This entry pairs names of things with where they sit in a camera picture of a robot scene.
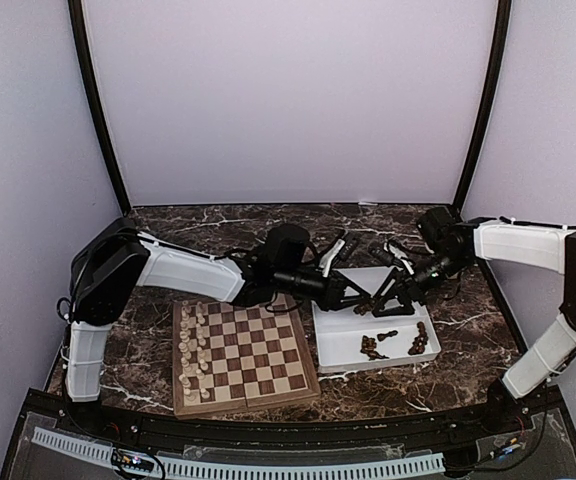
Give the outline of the dark chess piece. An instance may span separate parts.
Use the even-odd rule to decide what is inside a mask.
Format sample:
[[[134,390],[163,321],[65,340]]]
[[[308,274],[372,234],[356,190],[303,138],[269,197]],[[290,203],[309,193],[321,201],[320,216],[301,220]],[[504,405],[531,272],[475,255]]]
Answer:
[[[379,342],[383,342],[383,341],[385,341],[386,339],[393,338],[393,337],[395,337],[395,336],[397,336],[397,335],[398,335],[398,331],[397,331],[397,330],[391,330],[391,331],[388,331],[388,332],[386,332],[386,333],[379,333],[379,334],[377,335],[377,340],[378,340]]]

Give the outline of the white plastic tray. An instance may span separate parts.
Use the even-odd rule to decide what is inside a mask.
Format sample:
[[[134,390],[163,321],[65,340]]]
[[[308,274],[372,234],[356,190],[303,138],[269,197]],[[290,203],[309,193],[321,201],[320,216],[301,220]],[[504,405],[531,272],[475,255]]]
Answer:
[[[318,371],[321,374],[356,372],[435,360],[442,347],[428,310],[419,304],[414,308],[415,313],[410,316],[375,318],[371,313],[357,315],[351,308],[323,311],[313,305]],[[429,341],[423,354],[411,356],[408,350],[418,334],[418,322],[425,324]],[[391,330],[397,330],[398,335],[383,342],[377,340],[379,333]],[[375,338],[377,350],[388,359],[369,361],[361,354],[363,335]]]

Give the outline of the wooden chess board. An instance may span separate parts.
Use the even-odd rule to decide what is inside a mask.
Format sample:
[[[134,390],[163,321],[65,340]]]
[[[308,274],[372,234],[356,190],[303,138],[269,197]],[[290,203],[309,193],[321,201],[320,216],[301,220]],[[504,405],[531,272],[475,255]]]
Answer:
[[[185,406],[177,374],[176,323],[181,303],[173,308],[173,411],[179,419],[290,406],[320,396],[297,303],[280,294],[266,307],[204,304],[212,357],[213,399]]]

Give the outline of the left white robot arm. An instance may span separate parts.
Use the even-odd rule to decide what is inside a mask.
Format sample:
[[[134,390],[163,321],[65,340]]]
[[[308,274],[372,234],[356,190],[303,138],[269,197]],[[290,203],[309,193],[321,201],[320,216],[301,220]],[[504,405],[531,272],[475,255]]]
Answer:
[[[67,322],[64,392],[74,402],[71,421],[88,436],[109,427],[98,406],[105,347],[112,325],[137,287],[156,287],[252,307],[279,294],[314,302],[323,311],[362,306],[371,295],[334,269],[353,250],[340,234],[318,252],[310,233],[294,224],[270,229],[251,248],[211,255],[163,242],[120,218],[84,247],[71,262],[69,293],[57,302]]]

